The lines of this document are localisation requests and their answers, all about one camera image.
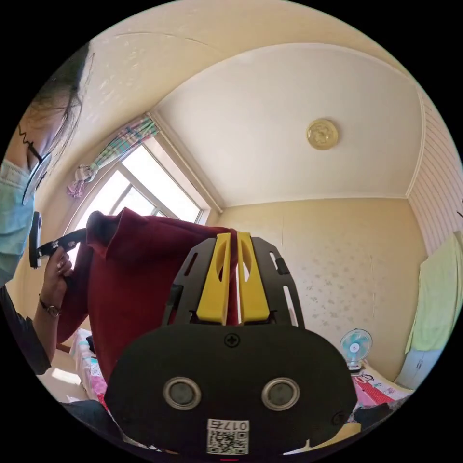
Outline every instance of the green towel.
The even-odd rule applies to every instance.
[[[463,239],[457,231],[420,266],[418,307],[405,353],[443,349],[462,303]]]

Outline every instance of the plaid curtain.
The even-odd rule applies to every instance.
[[[158,132],[158,127],[148,113],[130,122],[105,146],[91,164],[81,164],[77,168],[75,181],[66,188],[68,195],[73,198],[80,198],[83,195],[85,184],[93,181],[99,169],[119,159],[127,151],[136,148]]]

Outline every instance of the woman's hand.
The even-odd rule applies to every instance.
[[[42,291],[40,299],[47,305],[53,305],[61,308],[64,294],[68,288],[63,276],[72,275],[72,263],[69,256],[64,252],[62,247],[59,247],[52,256],[48,259],[45,267],[45,276],[43,278]]]

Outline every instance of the window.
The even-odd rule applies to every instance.
[[[154,138],[150,147],[162,150]],[[96,194],[89,194],[83,201],[67,233],[84,228],[89,216],[100,211],[105,215],[118,215],[125,207],[141,216],[155,215],[187,222],[197,222],[203,208],[184,191],[179,182],[154,157],[151,150],[140,145],[125,159],[117,162],[100,180]],[[68,252],[74,266],[79,245]]]

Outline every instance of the eyeglasses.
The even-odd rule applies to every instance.
[[[27,147],[29,148],[29,151],[39,160],[39,163],[33,167],[30,173],[29,181],[27,182],[26,190],[24,191],[23,195],[23,205],[26,205],[35,193],[36,189],[45,177],[47,169],[52,160],[51,153],[47,153],[45,154],[45,156],[42,157],[37,153],[37,150],[34,148],[34,142],[26,141],[26,143]]]

